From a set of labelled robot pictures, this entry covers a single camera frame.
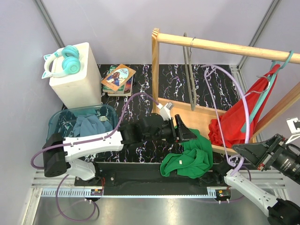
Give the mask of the green tank top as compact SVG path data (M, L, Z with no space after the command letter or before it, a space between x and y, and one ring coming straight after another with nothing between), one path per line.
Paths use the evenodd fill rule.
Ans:
M213 166L213 150L211 142L203 137L199 130L191 129L195 140L183 142L181 154L169 153L160 165L160 173L164 177L176 171L180 176L191 179L202 177Z

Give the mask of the grey hanger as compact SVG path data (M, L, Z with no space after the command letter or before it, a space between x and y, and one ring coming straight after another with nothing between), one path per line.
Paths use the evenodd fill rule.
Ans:
M195 77L193 74L192 63L191 63L191 55L192 55L192 43L195 37L192 39L191 44L189 47L183 47L183 57L184 57L184 65L185 65L185 74L187 80L187 87L188 87L188 95L189 101L191 105L191 110L195 110L197 95L196 95L196 88L195 88Z

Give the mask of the red tank top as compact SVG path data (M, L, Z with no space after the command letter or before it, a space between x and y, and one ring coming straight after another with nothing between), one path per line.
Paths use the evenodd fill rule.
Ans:
M267 86L267 81L260 79L259 81L257 80L248 91L251 90L257 90L257 91L262 91L264 89L264 87ZM258 120L260 118L260 115L263 111L263 108L266 105L266 102L268 100L268 98L270 97L270 92L267 95L266 100L264 101L262 107L260 108L260 110L258 111L258 114L255 116L253 123L251 124L251 134L250 137L253 136L254 130L256 128L256 125L258 123ZM251 94L250 96L246 97L247 99L247 105L248 105L248 109L249 109L249 114L251 113L257 99L258 96L255 94ZM235 134L236 132L236 128L233 127L233 135L229 133L229 137L228 137L228 128L232 128L231 125L243 125L242 126L242 131L244 131L243 129L246 128L245 126L245 122L243 121L244 119L244 110L243 107L240 110L238 110L238 112L226 112L225 114L219 116L219 119L213 119L211 120L210 124L209 124L209 140L211 141L211 143L213 145L217 145L217 146L223 146L223 141L225 141L225 146L230 148L235 144L241 144L244 143L243 141L240 141L240 139L238 139L237 141L234 141L232 138L235 138L237 135Z

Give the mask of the purple hanger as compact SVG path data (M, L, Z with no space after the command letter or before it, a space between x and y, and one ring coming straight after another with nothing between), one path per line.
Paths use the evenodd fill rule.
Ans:
M210 75L212 75L213 73L216 74L217 72L215 72L215 71L217 69L222 71L224 74L226 74L232 80L232 84L234 84L237 93L239 93L240 99L234 105L232 105L232 107L227 112L237 113L238 110L241 111L241 109L243 107L243 110L244 110L244 119L243 119L243 121L246 123L245 124L246 128L244 128L243 129L244 131L242 131L242 126L243 125L231 125L232 128L227 129L228 130L228 132L227 132L228 137L229 137L229 133L233 135L233 127L234 127L234 128L236 128L235 134L237 136L235 138L232 138L232 140L237 141L238 139L240 139L240 141L243 141L244 143L248 143L248 141L250 139L250 134L251 134L251 129L250 129L251 122L250 122L250 119L249 119L249 109L248 109L247 99L246 99L246 96L244 95L244 93L242 91L242 88L240 87L239 83L234 79L234 77L233 77L233 75L231 75L231 73L229 73L227 70L225 70L221 66L217 66L217 65L213 65L213 64L206 64L206 65L201 66L201 67L206 68L205 72L204 72L204 79L207 83L207 86L208 86L210 92L211 92L211 90L210 90L210 86L208 84L207 78ZM223 144L224 144L224 148L225 148L225 155L226 155L227 162L228 162L229 165L234 166L233 172L230 173L230 175L233 176L243 166L244 157L242 157L241 155L234 155L234 156L228 158L226 147L225 147L225 141L223 141ZM233 162L233 158L237 158L237 157L240 158L240 161L239 161L238 165L236 165Z

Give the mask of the teal hanger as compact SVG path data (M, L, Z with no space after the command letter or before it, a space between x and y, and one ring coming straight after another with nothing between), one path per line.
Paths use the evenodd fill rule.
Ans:
M289 55L287 57L287 59L285 60L285 62L283 63L283 65L280 65L280 63L276 60L272 60L272 65L270 67L270 70L268 73L266 73L263 76L258 76L258 81L260 79L266 80L267 81L267 86L264 87L264 89L262 91L257 91L257 90L251 90L248 91L244 97L246 98L247 96L250 96L251 94L255 94L258 96L258 99L251 111L251 113L249 114L249 124L251 125L254 121L255 116L258 114L258 111L260 110L260 108L262 107L264 101L267 98L267 95L269 94L271 88L273 87L273 85L276 82L276 78L277 78L277 74L278 72L283 69L290 61L290 59L292 58L294 54L294 51L291 50L289 52Z

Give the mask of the blue tank top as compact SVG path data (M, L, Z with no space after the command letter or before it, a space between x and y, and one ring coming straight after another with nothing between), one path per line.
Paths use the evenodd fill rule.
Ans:
M112 131L113 127L108 121L101 121L96 115L88 114L78 116L73 128L74 137L98 135Z

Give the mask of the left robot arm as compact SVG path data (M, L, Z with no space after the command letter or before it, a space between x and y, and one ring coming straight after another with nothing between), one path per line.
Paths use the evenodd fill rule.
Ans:
M68 174L95 186L101 181L101 174L93 163L85 162L81 157L126 150L147 141L183 143L196 138L178 114L164 120L157 113L136 122L123 122L117 131L110 133L65 138L54 133L43 146L44 176L51 178Z

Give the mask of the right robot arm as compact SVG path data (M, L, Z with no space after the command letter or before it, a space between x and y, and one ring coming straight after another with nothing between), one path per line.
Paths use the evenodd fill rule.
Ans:
M292 143L299 137L299 135L292 135L290 138L285 138L276 134L263 142L237 144L232 147L262 172L265 184L249 181L244 177L244 173L235 172L226 162L213 168L214 183L238 190L266 215L269 224L298 225L300 207L291 200L286 200L283 195L275 196L265 189L275 189L281 184L280 173L295 183L300 182L300 149Z

